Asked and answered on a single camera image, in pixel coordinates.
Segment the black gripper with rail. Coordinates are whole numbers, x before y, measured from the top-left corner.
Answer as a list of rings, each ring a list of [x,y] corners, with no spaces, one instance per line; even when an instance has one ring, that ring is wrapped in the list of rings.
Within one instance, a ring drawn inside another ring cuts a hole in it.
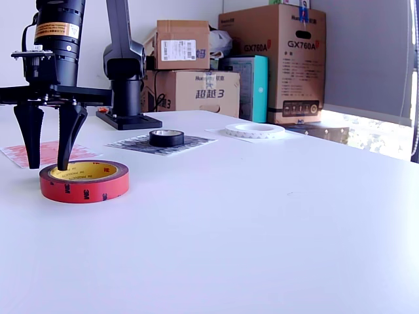
[[[60,171],[65,171],[77,135],[88,116],[83,106],[109,106],[111,91],[62,85],[58,78],[58,62],[54,54],[12,54],[11,57],[16,60],[23,59],[24,76],[28,84],[2,88],[2,104],[17,105],[25,102],[44,106],[72,104],[59,109],[57,167]],[[17,105],[14,107],[14,114],[26,146],[29,168],[39,169],[44,112],[34,105]]]

